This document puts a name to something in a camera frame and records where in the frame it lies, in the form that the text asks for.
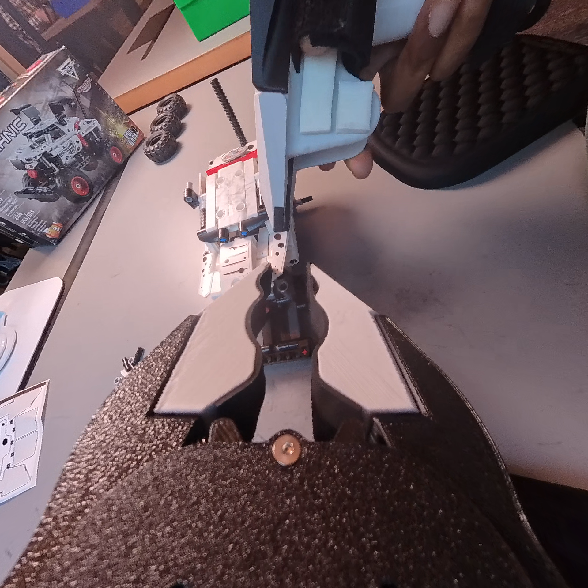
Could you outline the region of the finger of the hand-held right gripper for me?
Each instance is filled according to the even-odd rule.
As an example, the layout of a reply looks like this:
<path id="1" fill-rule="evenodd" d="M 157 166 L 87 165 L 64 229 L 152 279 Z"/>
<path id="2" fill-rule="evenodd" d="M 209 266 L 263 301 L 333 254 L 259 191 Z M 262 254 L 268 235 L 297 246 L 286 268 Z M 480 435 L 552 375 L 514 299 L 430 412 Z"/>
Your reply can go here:
<path id="1" fill-rule="evenodd" d="M 255 128 L 260 192 L 274 231 L 287 231 L 292 213 L 293 145 L 298 96 L 255 91 Z"/>

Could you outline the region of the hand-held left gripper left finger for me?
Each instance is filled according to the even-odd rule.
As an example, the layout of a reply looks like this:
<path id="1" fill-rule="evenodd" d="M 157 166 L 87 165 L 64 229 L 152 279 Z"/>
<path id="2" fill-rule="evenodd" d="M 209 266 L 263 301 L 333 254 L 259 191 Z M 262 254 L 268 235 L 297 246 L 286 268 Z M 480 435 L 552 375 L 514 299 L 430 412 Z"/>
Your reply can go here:
<path id="1" fill-rule="evenodd" d="M 205 434 L 231 419 L 252 439 L 265 397 L 261 346 L 272 269 L 263 263 L 212 302 L 195 327 L 152 405 L 159 417 L 195 418 Z"/>

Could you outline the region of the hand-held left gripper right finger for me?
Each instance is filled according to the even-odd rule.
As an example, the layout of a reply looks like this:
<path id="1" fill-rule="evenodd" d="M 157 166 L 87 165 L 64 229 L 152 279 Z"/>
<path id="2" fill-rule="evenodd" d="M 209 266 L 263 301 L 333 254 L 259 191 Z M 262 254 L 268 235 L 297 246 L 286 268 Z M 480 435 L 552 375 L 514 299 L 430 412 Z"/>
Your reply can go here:
<path id="1" fill-rule="evenodd" d="M 314 264 L 306 271 L 313 340 L 313 436 L 333 439 L 348 420 L 420 414 L 421 403 L 377 313 Z"/>

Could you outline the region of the white lego monster truck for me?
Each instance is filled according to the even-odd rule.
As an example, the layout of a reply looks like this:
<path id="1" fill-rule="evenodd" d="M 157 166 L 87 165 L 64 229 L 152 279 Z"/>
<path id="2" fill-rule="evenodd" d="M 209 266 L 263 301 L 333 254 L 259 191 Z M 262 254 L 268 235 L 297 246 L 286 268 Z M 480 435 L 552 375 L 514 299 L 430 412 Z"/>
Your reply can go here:
<path id="1" fill-rule="evenodd" d="M 217 299 L 258 266 L 269 262 L 272 289 L 258 336 L 264 364 L 311 357 L 313 341 L 306 277 L 293 219 L 288 232 L 276 232 L 261 196 L 256 141 L 247 141 L 217 78 L 212 88 L 236 132 L 240 146 L 210 161 L 197 188 L 187 182 L 184 201 L 199 208 L 205 244 L 199 294 Z"/>

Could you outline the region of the cluster of small lego pieces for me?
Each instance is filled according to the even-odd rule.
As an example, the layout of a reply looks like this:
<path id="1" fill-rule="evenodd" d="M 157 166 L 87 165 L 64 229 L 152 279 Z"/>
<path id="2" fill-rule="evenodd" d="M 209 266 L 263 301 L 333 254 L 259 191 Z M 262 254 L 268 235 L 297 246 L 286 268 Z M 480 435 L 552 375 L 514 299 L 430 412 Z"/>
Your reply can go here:
<path id="1" fill-rule="evenodd" d="M 114 387 L 120 386 L 123 379 L 126 378 L 143 360 L 144 354 L 145 349 L 138 347 L 134 354 L 130 355 L 129 357 L 122 358 L 122 368 L 120 375 L 114 379 Z"/>

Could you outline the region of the person's right forearm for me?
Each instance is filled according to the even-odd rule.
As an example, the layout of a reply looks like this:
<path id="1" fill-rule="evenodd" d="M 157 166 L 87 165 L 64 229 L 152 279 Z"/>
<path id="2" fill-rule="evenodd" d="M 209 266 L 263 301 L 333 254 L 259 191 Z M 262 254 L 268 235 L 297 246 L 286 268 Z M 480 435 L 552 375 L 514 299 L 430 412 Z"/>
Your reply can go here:
<path id="1" fill-rule="evenodd" d="M 532 26 L 519 36 L 542 36 L 587 48 L 587 1 L 531 1 Z"/>

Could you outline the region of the dark cardboard lego box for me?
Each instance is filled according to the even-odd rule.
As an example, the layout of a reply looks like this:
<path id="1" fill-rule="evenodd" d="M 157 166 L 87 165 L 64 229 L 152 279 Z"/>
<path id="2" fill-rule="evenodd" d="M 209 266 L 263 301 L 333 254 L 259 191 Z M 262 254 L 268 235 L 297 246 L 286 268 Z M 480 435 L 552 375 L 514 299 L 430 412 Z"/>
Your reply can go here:
<path id="1" fill-rule="evenodd" d="M 143 140 L 66 47 L 1 92 L 1 234 L 56 245 Z"/>

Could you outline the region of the person's right hand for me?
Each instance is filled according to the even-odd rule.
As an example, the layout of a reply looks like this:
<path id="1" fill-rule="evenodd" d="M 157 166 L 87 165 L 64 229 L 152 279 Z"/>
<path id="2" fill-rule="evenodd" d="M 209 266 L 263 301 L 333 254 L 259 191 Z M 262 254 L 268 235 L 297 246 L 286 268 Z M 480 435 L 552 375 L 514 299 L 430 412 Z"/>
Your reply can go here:
<path id="1" fill-rule="evenodd" d="M 389 113 L 405 111 L 427 78 L 441 81 L 465 60 L 481 34 L 491 1 L 425 1 L 410 35 L 375 46 L 359 79 L 379 76 L 380 101 Z"/>

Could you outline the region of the green plastic box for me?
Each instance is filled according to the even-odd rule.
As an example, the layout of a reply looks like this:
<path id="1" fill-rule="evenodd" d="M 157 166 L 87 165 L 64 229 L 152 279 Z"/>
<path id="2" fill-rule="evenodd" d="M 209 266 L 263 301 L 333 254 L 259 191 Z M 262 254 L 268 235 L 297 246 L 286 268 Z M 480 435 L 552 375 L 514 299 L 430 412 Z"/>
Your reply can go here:
<path id="1" fill-rule="evenodd" d="M 174 1 L 200 42 L 249 15 L 249 1 Z"/>

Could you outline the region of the black wrist rest pad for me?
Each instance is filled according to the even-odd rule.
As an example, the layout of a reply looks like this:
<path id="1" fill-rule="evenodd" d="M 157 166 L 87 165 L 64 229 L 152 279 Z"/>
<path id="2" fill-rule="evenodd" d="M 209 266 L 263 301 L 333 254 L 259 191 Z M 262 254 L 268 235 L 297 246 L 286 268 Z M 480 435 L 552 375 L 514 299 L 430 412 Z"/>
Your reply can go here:
<path id="1" fill-rule="evenodd" d="M 518 35 L 481 65 L 427 81 L 404 112 L 380 116 L 373 160 L 420 189 L 471 180 L 573 119 L 587 103 L 587 46 Z"/>

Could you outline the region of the white sticker sheet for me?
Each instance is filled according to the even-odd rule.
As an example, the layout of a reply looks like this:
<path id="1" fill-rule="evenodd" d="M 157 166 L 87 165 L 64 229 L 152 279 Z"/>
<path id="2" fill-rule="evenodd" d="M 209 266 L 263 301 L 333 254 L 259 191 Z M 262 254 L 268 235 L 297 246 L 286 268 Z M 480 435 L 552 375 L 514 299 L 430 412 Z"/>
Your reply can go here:
<path id="1" fill-rule="evenodd" d="M 1 402 L 1 503 L 34 488 L 49 380 Z"/>

